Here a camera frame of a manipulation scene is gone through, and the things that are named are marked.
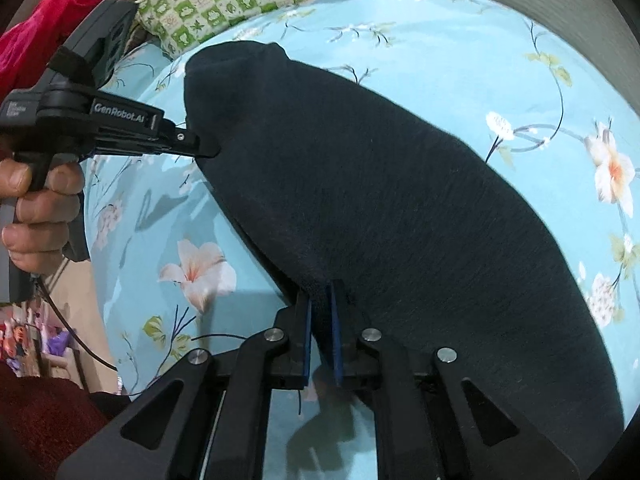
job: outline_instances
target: triangular cutout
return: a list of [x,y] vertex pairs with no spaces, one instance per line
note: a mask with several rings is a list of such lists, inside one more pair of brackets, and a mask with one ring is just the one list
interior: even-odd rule
[[122,427],[121,436],[148,450],[158,449],[181,392],[182,381],[170,383]]
[[482,442],[486,446],[495,446],[518,434],[518,428],[509,417],[487,399],[470,380],[462,381],[462,390],[476,421]]

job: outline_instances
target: bed sheet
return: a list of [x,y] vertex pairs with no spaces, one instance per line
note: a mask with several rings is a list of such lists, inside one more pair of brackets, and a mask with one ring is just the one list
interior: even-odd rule
[[[237,40],[277,42],[292,59],[382,94],[459,137],[518,190],[574,271],[630,420],[640,402],[633,164],[640,121],[590,63],[489,0],[310,0],[244,22],[202,48]],[[163,108],[181,124],[184,67],[197,49],[158,65],[152,80],[142,76],[141,89],[141,71],[150,72],[143,55],[158,54],[152,50],[125,58],[110,91]],[[98,304],[129,392],[194,348],[193,336],[248,336],[271,325],[282,298],[192,159],[97,156],[86,175]],[[212,352],[238,345],[218,337],[200,343]],[[332,387],[319,362],[314,347],[316,371],[300,412],[294,393],[274,395],[264,478],[375,478],[372,415]]]

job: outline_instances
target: human hand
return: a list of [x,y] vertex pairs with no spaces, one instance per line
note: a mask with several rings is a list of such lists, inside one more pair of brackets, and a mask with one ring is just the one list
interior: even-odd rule
[[10,158],[0,161],[0,198],[18,198],[16,215],[21,224],[2,230],[2,243],[19,269],[52,274],[62,263],[62,247],[69,238],[68,223],[78,216],[78,193],[84,175],[76,162],[62,164],[47,175],[46,188],[27,192],[31,169]]

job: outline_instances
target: red fabric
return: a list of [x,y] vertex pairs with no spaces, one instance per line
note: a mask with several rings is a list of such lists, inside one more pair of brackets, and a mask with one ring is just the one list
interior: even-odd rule
[[0,416],[48,478],[107,424],[88,394],[73,382],[19,379],[4,362],[0,362]]
[[41,0],[26,21],[0,37],[0,101],[30,88],[66,38],[102,0]]

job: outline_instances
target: silver bolt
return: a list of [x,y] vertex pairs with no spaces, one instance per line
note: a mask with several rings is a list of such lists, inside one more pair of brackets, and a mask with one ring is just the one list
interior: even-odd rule
[[382,339],[382,332],[377,328],[366,328],[362,331],[362,338],[369,343],[375,343]]
[[270,343],[277,343],[284,338],[284,332],[279,328],[270,328],[264,332],[264,338]]
[[437,353],[438,359],[443,363],[452,363],[458,358],[458,354],[453,348],[441,348]]
[[209,352],[202,348],[196,348],[187,354],[187,359],[192,365],[201,365],[209,359]]

